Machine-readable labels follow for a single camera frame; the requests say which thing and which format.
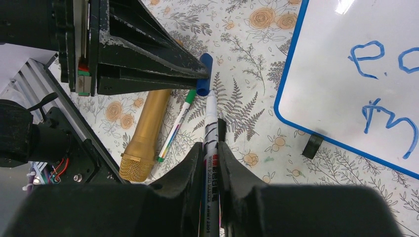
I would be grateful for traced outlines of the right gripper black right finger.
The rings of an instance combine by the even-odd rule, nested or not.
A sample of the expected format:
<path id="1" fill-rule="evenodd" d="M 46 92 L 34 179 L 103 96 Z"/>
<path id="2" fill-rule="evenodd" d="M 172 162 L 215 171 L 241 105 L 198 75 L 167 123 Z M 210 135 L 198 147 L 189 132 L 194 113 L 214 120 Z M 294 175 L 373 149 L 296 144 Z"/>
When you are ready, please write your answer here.
<path id="1" fill-rule="evenodd" d="M 267 184 L 218 145 L 221 223 L 228 237 L 400 237 L 373 189 Z"/>

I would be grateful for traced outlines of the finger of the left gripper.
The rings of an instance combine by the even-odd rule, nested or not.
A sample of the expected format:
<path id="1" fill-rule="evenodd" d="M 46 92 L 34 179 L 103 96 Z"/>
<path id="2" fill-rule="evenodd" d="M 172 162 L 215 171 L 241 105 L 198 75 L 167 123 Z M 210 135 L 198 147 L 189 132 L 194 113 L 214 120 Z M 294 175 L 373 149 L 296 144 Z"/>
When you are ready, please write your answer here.
<path id="1" fill-rule="evenodd" d="M 161 89 L 190 89 L 197 79 L 171 77 L 111 65 L 98 65 L 97 93 L 119 95 Z"/>
<path id="2" fill-rule="evenodd" d="M 98 62 L 142 72 L 200 79 L 206 69 L 139 0 L 99 2 Z"/>

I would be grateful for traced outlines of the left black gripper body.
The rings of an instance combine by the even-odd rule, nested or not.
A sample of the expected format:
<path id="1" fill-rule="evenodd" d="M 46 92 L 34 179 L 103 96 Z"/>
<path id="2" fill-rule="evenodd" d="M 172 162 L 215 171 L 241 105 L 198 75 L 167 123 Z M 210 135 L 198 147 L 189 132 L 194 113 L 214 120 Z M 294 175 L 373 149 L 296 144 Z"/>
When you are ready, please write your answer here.
<path id="1" fill-rule="evenodd" d="M 80 96 L 96 91 L 99 0 L 2 0 L 0 41 L 58 53 L 61 81 Z"/>

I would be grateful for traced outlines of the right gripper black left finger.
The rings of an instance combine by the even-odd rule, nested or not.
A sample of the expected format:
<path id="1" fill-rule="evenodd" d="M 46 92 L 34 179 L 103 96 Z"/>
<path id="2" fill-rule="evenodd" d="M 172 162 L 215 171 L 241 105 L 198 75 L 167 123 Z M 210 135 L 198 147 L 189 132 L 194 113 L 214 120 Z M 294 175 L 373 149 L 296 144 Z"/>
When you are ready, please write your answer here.
<path id="1" fill-rule="evenodd" d="M 43 185 L 23 202 L 6 237 L 196 237 L 203 145 L 149 185 Z"/>

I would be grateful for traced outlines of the blue-capped marker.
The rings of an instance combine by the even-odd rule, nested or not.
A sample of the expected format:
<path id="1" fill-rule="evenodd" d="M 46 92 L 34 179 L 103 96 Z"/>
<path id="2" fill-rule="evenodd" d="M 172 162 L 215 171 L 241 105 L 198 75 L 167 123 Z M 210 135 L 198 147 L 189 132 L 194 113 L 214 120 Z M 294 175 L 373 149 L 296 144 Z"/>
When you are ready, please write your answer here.
<path id="1" fill-rule="evenodd" d="M 217 99 L 211 90 L 206 99 L 204 120 L 204 171 L 201 205 L 201 237 L 219 236 L 219 190 L 218 190 L 218 118 Z"/>

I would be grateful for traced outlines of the blue marker cap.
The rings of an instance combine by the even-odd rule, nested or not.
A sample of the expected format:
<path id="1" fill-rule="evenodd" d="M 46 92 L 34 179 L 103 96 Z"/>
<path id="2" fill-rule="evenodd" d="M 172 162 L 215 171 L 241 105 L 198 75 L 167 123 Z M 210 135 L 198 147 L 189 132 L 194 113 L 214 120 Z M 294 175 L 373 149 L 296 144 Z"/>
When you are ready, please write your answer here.
<path id="1" fill-rule="evenodd" d="M 200 56 L 200 62 L 204 64 L 206 74 L 197 80 L 196 92 L 199 96 L 207 96 L 210 92 L 213 57 L 208 53 L 204 53 Z"/>

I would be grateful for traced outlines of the blue-framed whiteboard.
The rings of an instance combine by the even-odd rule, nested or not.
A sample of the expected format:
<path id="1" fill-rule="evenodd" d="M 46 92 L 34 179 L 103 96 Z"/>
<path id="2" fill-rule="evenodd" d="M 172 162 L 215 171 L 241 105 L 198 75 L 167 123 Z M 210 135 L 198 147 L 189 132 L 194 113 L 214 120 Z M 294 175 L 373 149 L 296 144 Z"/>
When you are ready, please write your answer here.
<path id="1" fill-rule="evenodd" d="M 418 1 L 304 0 L 274 111 L 287 125 L 418 178 Z"/>

